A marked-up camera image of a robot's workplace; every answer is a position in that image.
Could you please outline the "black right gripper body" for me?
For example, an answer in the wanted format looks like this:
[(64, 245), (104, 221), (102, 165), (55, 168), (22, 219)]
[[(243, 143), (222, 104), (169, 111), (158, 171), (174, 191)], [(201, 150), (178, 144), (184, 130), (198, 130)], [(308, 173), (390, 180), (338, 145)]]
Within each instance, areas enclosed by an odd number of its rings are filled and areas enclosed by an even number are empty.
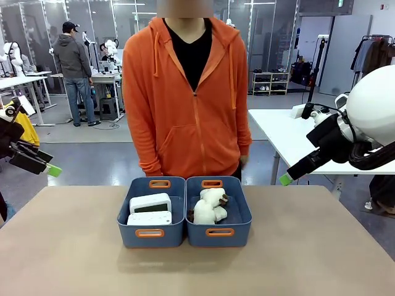
[(338, 125), (338, 114), (332, 114), (319, 123), (306, 138), (317, 148), (308, 158), (313, 163), (346, 163), (352, 143), (343, 136)]

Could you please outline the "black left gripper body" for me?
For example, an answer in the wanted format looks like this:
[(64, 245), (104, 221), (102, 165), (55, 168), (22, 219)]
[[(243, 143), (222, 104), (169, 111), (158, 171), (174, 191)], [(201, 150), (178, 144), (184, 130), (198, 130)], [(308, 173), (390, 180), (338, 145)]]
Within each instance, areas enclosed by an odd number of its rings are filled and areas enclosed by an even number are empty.
[(15, 154), (16, 143), (24, 133), (22, 125), (16, 122), (1, 122), (1, 158), (11, 157)]

